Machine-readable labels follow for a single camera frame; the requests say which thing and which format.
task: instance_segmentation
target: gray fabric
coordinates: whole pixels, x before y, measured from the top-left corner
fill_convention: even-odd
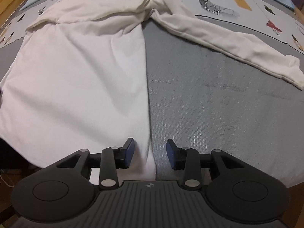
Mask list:
[[[281,4],[264,1],[286,12]],[[232,23],[201,19],[255,34],[281,53],[304,61],[303,54],[269,36]],[[304,92],[221,53],[174,37],[152,21],[144,23],[143,31],[158,180],[177,179],[182,174],[171,170],[167,159],[165,142],[172,138],[177,146],[201,153],[223,149],[288,187],[304,181]],[[22,40],[0,49],[0,78]]]

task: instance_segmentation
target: white garment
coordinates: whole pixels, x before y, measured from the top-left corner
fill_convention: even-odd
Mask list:
[[[299,59],[254,35],[196,19],[180,0],[61,0],[27,29],[0,83],[0,136],[46,167],[87,148],[137,142],[119,179],[153,180],[145,45],[141,22],[215,49],[304,87]]]

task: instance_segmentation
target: wooden floor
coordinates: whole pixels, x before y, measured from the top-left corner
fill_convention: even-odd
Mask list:
[[[23,1],[24,0],[0,0],[0,26],[2,26],[2,24],[7,20],[7,18]],[[304,23],[304,15],[300,12],[299,9],[295,9],[295,14],[299,18],[299,20]],[[283,217],[283,220],[290,227],[294,227],[296,225],[295,228],[304,228],[304,208],[302,209],[303,202],[298,201],[304,199],[304,184],[299,184],[297,186],[289,188],[289,191],[292,197],[291,208],[287,210]]]

